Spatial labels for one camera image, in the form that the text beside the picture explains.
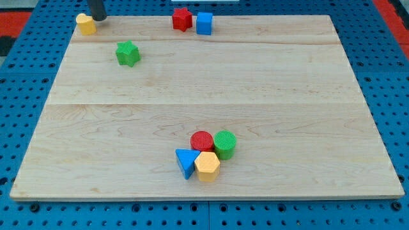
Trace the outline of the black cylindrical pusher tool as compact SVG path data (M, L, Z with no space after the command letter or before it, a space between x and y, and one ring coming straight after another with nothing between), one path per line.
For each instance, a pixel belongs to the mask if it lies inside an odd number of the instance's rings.
M107 18L103 0L87 0L91 16L95 21L103 21Z

